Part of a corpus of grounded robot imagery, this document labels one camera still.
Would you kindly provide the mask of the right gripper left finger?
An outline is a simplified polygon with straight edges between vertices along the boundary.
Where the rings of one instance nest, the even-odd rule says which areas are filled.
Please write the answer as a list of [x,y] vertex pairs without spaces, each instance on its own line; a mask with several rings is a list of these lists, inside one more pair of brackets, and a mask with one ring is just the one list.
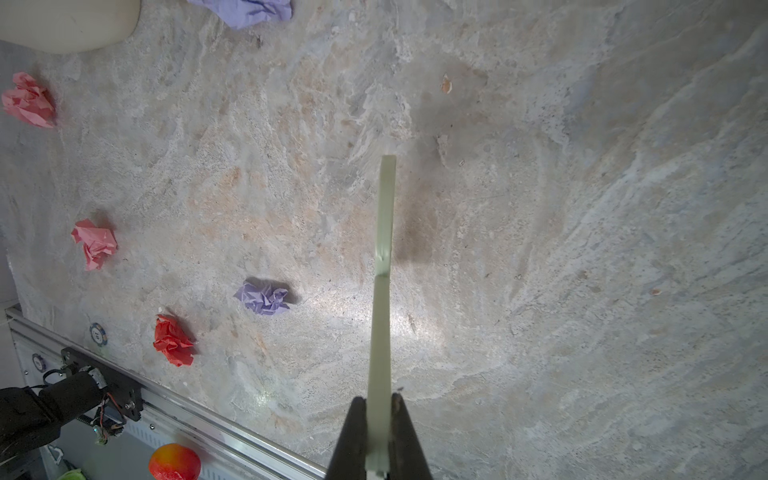
[[355,397],[347,412],[325,480],[366,480],[367,404]]

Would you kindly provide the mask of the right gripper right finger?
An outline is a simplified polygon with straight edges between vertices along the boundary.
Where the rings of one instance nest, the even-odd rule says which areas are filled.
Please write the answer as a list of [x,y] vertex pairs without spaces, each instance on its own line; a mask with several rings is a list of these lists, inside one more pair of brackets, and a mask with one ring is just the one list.
[[399,393],[392,394],[391,479],[433,479],[405,401]]

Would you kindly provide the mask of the green white hand brush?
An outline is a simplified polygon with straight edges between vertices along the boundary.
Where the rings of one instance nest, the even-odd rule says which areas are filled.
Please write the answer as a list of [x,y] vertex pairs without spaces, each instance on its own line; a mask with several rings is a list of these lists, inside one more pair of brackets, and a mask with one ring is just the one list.
[[385,479],[389,466],[391,423],[390,275],[392,259],[396,157],[382,157],[374,254],[374,290],[367,390],[365,470],[370,479]]

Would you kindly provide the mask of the white bin yellow bag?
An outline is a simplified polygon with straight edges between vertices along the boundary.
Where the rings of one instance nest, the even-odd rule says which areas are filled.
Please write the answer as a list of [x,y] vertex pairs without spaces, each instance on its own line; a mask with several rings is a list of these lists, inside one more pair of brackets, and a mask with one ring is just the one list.
[[128,38],[140,9],[140,0],[7,0],[1,39],[52,54],[96,50]]

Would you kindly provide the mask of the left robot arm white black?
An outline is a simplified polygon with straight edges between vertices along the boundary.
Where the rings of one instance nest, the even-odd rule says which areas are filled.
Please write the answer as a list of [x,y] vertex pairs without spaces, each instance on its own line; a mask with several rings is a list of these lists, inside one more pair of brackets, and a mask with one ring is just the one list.
[[36,392],[31,387],[1,390],[1,462],[45,446],[63,425],[95,408],[102,390],[79,372]]

